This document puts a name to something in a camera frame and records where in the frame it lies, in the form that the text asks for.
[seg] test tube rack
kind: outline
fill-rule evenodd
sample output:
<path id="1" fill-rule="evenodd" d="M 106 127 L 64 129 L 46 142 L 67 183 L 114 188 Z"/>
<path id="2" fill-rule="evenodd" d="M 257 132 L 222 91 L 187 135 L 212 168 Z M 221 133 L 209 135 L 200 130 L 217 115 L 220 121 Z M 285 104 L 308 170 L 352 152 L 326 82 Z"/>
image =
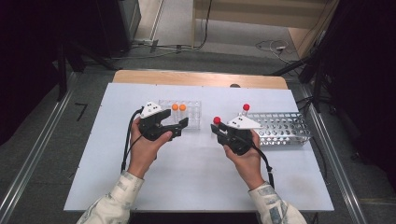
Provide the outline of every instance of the test tube rack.
<path id="1" fill-rule="evenodd" d="M 200 129 L 202 116 L 201 101 L 159 100 L 162 109 L 171 109 L 171 116 L 162 121 L 162 125 L 177 124 L 184 118 L 189 118 L 185 129 Z"/>
<path id="2" fill-rule="evenodd" d="M 303 145 L 312 137 L 301 113 L 248 113 L 247 117 L 262 126 L 255 129 L 262 146 Z"/>

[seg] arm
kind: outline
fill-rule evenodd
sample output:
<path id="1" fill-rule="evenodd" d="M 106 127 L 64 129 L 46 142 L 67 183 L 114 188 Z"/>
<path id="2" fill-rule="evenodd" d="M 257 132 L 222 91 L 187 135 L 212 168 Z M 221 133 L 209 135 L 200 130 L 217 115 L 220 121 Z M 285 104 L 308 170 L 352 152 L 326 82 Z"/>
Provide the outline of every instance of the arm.
<path id="1" fill-rule="evenodd" d="M 139 121 L 135 119 L 131 128 L 131 144 L 141 133 Z M 116 186 L 107 195 L 91 205 L 78 220 L 78 224 L 88 223 L 128 223 L 130 209 L 143 185 L 143 177 L 154 162 L 160 147 L 172 136 L 172 132 L 161 135 L 151 142 L 141 137 L 131 149 L 131 161 L 127 171 L 122 172 Z"/>
<path id="2" fill-rule="evenodd" d="M 252 131 L 253 142 L 260 145 L 260 137 Z M 291 204 L 282 201 L 274 189 L 262 178 L 259 153 L 251 148 L 242 156 L 224 146 L 226 156 L 235 164 L 236 170 L 249 188 L 250 198 L 256 205 L 262 223 L 306 223 L 301 213 Z"/>

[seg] white tabletop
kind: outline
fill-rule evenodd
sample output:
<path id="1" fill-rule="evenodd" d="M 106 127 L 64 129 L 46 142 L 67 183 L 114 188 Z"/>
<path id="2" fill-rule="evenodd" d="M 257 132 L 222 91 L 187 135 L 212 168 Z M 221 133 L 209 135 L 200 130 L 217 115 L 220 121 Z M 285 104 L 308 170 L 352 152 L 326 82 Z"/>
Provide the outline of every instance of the white tabletop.
<path id="1" fill-rule="evenodd" d="M 256 208 L 248 187 L 210 131 L 215 116 L 251 112 L 297 112 L 291 91 L 149 84 L 107 86 L 64 210 L 84 211 L 113 188 L 120 176 L 128 122 L 147 101 L 202 102 L 200 130 L 183 130 L 166 143 L 145 175 L 137 211 L 248 212 Z M 332 201 L 309 143 L 262 147 L 274 168 L 276 192 L 302 211 L 332 211 Z M 262 162 L 262 173 L 268 179 Z"/>

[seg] table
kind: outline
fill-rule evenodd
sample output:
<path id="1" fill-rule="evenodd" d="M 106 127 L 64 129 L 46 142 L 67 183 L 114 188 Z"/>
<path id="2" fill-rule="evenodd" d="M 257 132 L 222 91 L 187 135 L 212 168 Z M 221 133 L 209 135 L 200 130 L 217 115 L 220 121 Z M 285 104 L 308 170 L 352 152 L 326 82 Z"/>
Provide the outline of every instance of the table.
<path id="1" fill-rule="evenodd" d="M 114 186 L 120 173 L 126 126 L 136 109 L 148 100 L 178 97 L 202 102 L 201 129 L 183 130 L 182 136 L 161 148 L 145 176 L 146 182 L 136 198 L 134 210 L 255 211 L 247 194 L 248 187 L 225 157 L 209 124 L 219 114 L 225 120 L 232 119 L 246 102 L 250 103 L 252 111 L 297 111 L 282 79 L 172 71 L 117 72 L 113 83 L 107 87 L 64 210 L 85 210 Z M 272 89 L 250 88 L 249 82 Z M 229 88 L 234 83 L 242 88 Z M 265 154 L 274 167 L 276 191 L 283 199 L 302 211 L 333 210 L 309 143 L 267 148 Z M 268 179 L 265 167 L 262 173 Z"/>
<path id="2" fill-rule="evenodd" d="M 193 0 L 191 45 L 195 19 L 206 19 L 210 0 Z M 326 30 L 339 0 L 214 0 L 210 20 L 289 27 L 290 37 L 303 58 Z"/>

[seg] white patterned sleeve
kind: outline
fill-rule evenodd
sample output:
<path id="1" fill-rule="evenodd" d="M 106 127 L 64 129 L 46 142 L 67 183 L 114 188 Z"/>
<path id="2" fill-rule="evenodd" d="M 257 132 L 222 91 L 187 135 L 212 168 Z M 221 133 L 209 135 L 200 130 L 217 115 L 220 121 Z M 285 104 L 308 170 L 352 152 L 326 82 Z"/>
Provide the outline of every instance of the white patterned sleeve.
<path id="1" fill-rule="evenodd" d="M 256 204 L 262 223 L 268 224 L 306 224 L 306 221 L 293 205 L 282 201 L 268 183 L 249 192 Z"/>
<path id="2" fill-rule="evenodd" d="M 113 190 L 91 205 L 77 224 L 128 223 L 130 210 L 144 180 L 122 172 Z"/>

